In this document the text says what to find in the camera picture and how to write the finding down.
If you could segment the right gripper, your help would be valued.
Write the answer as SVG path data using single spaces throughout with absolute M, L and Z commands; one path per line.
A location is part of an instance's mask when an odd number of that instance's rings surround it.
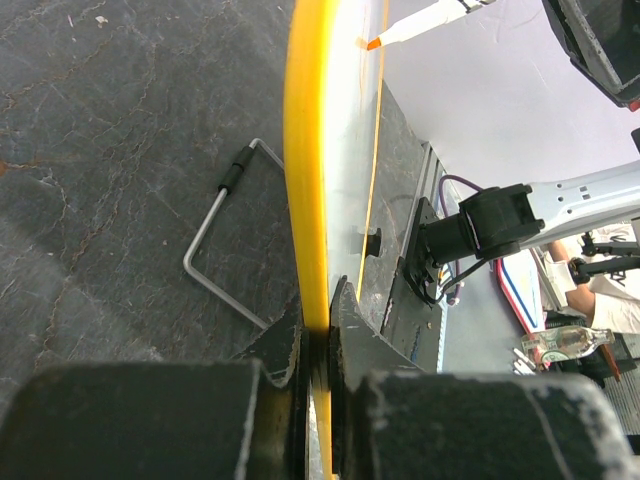
M 571 64 L 620 108 L 639 106 L 639 3 L 545 1 L 551 29 Z

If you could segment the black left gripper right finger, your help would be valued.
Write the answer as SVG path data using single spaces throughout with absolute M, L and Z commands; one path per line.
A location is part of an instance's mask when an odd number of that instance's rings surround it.
M 635 479 L 612 406 L 575 375 L 430 374 L 330 306 L 332 465 L 343 479 Z

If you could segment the white marker with yellow cap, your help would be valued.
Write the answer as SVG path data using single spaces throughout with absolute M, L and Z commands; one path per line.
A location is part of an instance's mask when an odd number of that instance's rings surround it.
M 432 5 L 395 22 L 391 27 L 371 40 L 367 45 L 367 50 L 373 51 L 383 46 L 410 40 L 491 4 L 493 4 L 493 1 L 436 1 Z

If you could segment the whiteboard with yellow frame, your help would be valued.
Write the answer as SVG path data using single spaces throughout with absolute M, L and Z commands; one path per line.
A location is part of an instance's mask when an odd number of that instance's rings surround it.
M 362 288 L 376 179 L 386 1 L 298 1 L 285 66 L 285 180 L 323 476 L 335 478 L 328 375 L 330 304 Z

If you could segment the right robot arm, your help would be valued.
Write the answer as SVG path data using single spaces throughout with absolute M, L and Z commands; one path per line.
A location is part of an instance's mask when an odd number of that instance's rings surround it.
M 559 184 L 488 188 L 442 220 L 417 215 L 401 267 L 425 305 L 435 271 L 484 265 L 639 210 L 627 164 Z M 635 479 L 604 396 L 569 375 L 429 374 L 364 321 L 341 279 L 330 307 L 333 465 L 343 479 Z

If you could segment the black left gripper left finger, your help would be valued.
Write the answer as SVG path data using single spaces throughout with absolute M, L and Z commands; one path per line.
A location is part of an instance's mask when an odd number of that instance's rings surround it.
M 34 376 L 1 425 L 5 479 L 304 479 L 301 303 L 229 360 L 69 364 Z

